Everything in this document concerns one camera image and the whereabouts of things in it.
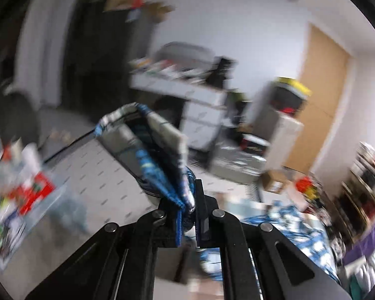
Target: dresser drawer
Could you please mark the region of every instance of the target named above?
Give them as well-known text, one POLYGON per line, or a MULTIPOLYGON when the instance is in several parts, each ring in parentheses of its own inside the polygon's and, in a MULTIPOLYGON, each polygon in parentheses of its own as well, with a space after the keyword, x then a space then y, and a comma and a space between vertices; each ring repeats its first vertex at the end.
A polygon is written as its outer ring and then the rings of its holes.
POLYGON ((145 73, 133 74, 130 87, 161 95, 175 96, 187 100, 197 100, 213 106, 222 106, 226 97, 226 92, 224 90, 206 87, 204 85, 189 84, 182 80, 162 79, 145 73))
POLYGON ((211 142, 216 138, 220 126, 183 119, 179 129, 187 136, 187 145, 190 148, 207 151, 211 142))
POLYGON ((218 125, 225 115, 226 107, 210 107, 202 104, 187 102, 183 110, 183 117, 193 121, 218 125))

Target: white dresser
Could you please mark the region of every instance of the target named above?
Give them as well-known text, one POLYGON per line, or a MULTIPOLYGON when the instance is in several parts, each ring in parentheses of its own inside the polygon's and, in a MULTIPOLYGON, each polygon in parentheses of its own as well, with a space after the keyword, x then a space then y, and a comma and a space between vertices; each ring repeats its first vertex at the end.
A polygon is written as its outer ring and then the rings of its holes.
POLYGON ((271 105, 264 106, 253 124, 252 133, 271 144, 264 155, 267 160, 265 170, 278 170, 285 164, 303 127, 303 123, 271 105))
POLYGON ((179 130, 187 136, 190 148, 208 151, 225 116, 226 90, 182 80, 167 80, 146 73, 133 74, 130 87, 185 99, 179 130))

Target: doorway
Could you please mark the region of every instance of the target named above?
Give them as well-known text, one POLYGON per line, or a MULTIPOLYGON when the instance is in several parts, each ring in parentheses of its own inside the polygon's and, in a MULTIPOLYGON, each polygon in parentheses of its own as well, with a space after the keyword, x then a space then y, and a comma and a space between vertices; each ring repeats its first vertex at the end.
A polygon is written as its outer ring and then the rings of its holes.
POLYGON ((332 38, 311 25, 307 55, 300 82, 311 89, 297 120, 303 131, 285 163, 286 167, 307 173, 329 133, 346 81, 350 55, 332 38))

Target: green cloth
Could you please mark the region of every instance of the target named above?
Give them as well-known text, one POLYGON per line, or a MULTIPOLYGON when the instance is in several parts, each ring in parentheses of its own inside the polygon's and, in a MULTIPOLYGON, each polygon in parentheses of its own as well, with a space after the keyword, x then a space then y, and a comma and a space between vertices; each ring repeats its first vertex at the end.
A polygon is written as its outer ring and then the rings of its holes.
POLYGON ((353 300, 362 300, 364 297, 363 291, 358 285, 357 279, 354 275, 350 278, 350 295, 353 300))

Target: blue patterned cloth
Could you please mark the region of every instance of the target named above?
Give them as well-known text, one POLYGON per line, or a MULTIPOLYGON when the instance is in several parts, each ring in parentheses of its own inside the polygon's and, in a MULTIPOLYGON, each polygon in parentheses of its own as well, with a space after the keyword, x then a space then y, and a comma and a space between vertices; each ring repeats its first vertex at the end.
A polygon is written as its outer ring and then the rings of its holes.
POLYGON ((144 192, 166 197, 179 211, 176 244, 183 222, 194 211, 196 177, 186 166, 187 137, 146 105, 132 103, 102 117, 95 134, 101 144, 131 173, 144 192))
MULTIPOLYGON (((242 220, 255 226, 262 222, 272 223, 285 237, 298 247, 332 279, 339 282, 335 261, 329 247, 328 236, 322 229, 311 227, 304 221, 303 214, 296 207, 273 206, 267 214, 242 220)), ((222 281, 221 256, 219 248, 198 249, 203 270, 215 281, 222 281)))

